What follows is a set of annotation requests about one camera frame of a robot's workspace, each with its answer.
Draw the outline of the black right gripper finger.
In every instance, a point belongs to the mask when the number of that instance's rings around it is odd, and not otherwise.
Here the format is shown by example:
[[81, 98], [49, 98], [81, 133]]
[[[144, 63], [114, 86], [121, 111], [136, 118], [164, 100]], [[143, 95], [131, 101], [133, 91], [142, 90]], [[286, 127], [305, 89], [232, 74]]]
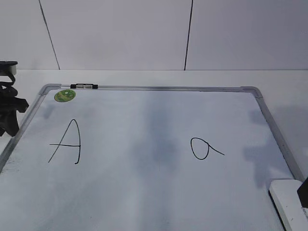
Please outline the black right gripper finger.
[[308, 178], [297, 189], [297, 194], [303, 208], [308, 208]]

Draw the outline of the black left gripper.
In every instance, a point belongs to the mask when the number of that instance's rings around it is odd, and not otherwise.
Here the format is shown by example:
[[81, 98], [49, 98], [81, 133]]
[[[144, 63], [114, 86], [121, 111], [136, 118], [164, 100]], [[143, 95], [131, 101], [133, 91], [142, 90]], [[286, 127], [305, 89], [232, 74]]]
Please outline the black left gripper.
[[5, 132], [14, 137], [19, 131], [16, 111], [25, 113], [29, 104], [26, 99], [17, 98], [14, 87], [0, 88], [0, 136]]

